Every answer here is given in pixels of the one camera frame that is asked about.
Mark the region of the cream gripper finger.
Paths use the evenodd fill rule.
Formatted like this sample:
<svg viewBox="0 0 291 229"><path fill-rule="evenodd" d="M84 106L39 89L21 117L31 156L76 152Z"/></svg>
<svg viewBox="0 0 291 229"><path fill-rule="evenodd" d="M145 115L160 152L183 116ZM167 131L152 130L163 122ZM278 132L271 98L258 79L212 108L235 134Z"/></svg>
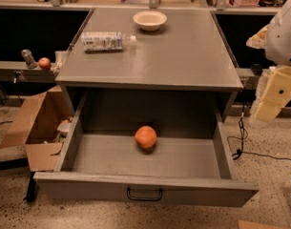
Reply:
<svg viewBox="0 0 291 229"><path fill-rule="evenodd" d="M267 84L257 98L253 119L270 123L291 100L291 67L281 66L267 75Z"/></svg>
<svg viewBox="0 0 291 229"><path fill-rule="evenodd" d="M256 34L249 37L246 46L253 49L264 49L266 47L267 27L263 27Z"/></svg>

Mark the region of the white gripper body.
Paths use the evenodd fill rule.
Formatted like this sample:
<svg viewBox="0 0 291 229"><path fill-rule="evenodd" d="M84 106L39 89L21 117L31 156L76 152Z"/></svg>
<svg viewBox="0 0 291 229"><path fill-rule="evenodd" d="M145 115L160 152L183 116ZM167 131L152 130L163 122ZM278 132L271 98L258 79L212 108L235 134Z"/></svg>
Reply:
<svg viewBox="0 0 291 229"><path fill-rule="evenodd" d="M266 58L291 66L291 0L287 0L270 21L266 33Z"/></svg>

